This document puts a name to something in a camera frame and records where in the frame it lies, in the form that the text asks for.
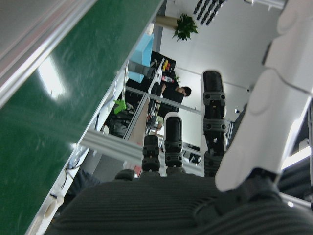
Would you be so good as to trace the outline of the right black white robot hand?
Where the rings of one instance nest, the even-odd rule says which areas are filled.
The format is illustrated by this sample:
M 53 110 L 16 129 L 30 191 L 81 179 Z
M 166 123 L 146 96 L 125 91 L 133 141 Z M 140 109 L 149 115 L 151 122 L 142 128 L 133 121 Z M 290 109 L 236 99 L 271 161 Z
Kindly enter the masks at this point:
M 289 0 L 231 146 L 224 150 L 221 76 L 201 76 L 204 177 L 182 168 L 181 119 L 165 119 L 167 175 L 145 138 L 139 178 L 82 191 L 48 235 L 310 235 L 313 215 L 282 201 L 277 181 L 313 96 L 313 3 Z

